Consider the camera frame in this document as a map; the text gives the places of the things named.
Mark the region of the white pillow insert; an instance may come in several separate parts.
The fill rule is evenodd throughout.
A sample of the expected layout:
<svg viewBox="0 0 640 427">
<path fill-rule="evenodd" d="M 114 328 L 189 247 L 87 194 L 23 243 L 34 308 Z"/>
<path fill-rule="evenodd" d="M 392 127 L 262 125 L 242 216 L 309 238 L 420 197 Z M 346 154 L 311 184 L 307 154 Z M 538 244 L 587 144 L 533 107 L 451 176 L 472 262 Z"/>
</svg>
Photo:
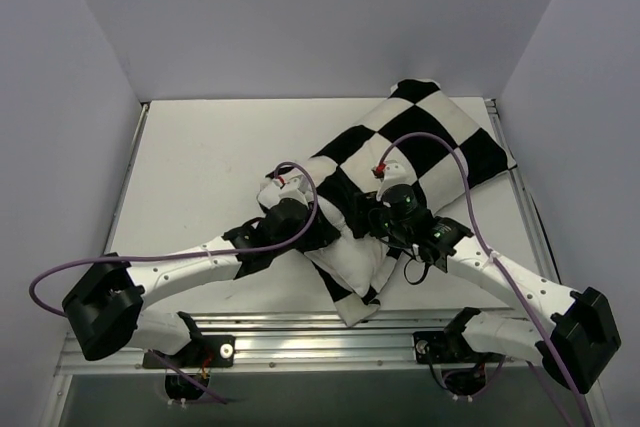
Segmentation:
<svg viewBox="0 0 640 427">
<path fill-rule="evenodd" d="M 294 248 L 314 264 L 334 301 L 353 293 L 366 305 L 376 303 L 401 251 L 370 235 L 356 236 L 366 217 L 357 212 L 363 192 L 353 182 L 335 174 L 317 186 L 317 194 L 314 223 Z"/>
</svg>

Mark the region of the black white checkered pillowcase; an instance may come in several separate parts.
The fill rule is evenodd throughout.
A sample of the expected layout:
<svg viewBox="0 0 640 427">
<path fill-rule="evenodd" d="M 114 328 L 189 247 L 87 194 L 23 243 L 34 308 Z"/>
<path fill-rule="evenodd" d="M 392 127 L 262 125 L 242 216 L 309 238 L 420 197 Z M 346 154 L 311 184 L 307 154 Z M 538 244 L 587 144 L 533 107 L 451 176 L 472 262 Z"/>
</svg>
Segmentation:
<svg viewBox="0 0 640 427">
<path fill-rule="evenodd" d="M 367 194 L 379 188 L 372 169 L 380 160 L 402 164 L 409 185 L 432 212 L 461 197 L 466 187 L 481 185 L 513 166 L 505 150 L 436 82 L 418 79 L 398 82 L 386 100 L 303 166 L 316 188 L 338 174 Z M 376 300 L 366 305 L 353 293 L 339 302 L 332 299 L 348 327 L 374 314 L 380 307 Z"/>
</svg>

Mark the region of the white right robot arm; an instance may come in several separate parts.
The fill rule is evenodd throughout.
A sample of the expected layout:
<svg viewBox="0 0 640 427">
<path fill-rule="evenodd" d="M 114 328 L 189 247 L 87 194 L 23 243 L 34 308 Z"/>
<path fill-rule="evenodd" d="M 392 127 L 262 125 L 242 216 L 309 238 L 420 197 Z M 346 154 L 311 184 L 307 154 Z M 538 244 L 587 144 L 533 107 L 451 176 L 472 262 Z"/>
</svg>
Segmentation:
<svg viewBox="0 0 640 427">
<path fill-rule="evenodd" d="M 484 248 L 469 227 L 432 214 L 406 184 L 356 195 L 355 218 L 359 231 L 519 311 L 512 318 L 463 308 L 444 329 L 444 348 L 455 359 L 488 353 L 526 360 L 586 394 L 621 346 L 603 293 L 554 283 Z"/>
</svg>

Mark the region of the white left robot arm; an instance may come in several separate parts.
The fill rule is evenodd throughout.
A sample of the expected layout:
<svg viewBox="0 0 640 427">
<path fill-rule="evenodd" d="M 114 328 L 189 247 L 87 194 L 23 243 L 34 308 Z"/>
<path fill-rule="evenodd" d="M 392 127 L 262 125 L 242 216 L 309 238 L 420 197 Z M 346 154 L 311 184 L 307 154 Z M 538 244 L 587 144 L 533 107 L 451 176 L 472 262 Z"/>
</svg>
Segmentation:
<svg viewBox="0 0 640 427">
<path fill-rule="evenodd" d="M 116 254 L 93 262 L 62 302 L 84 358 L 98 361 L 130 347 L 193 366 L 218 353 L 191 315 L 157 312 L 152 305 L 201 285 L 268 268 L 296 246 L 316 213 L 314 203 L 285 198 L 264 217 L 193 249 L 149 263 Z"/>
</svg>

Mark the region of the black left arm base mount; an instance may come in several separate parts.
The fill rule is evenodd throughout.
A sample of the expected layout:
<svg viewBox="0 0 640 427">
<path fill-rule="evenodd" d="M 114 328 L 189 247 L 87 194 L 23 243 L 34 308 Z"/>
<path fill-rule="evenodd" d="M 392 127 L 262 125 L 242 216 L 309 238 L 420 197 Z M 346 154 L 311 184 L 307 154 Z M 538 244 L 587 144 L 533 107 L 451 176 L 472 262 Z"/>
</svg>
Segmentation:
<svg viewBox="0 0 640 427">
<path fill-rule="evenodd" d="M 228 405 L 232 402 L 210 386 L 212 368 L 234 364 L 235 337 L 206 336 L 185 312 L 171 315 L 171 331 L 160 335 L 160 346 L 144 351 L 142 368 L 164 369 L 164 393 L 170 403 L 206 402 Z"/>
</svg>

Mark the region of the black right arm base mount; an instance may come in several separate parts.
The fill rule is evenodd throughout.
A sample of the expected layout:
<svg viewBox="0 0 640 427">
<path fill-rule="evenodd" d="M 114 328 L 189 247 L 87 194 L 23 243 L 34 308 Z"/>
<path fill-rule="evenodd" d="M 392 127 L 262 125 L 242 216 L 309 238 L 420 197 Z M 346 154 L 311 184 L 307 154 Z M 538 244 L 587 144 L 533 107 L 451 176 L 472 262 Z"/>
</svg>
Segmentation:
<svg viewBox="0 0 640 427">
<path fill-rule="evenodd" d="M 412 334 L 416 363 L 427 365 L 436 385 L 454 399 L 473 401 L 493 380 L 487 374 L 487 365 L 496 363 L 494 374 L 497 375 L 506 360 L 497 353 L 473 351 L 463 338 L 467 324 L 480 314 L 477 308 L 465 307 L 443 330 Z"/>
</svg>

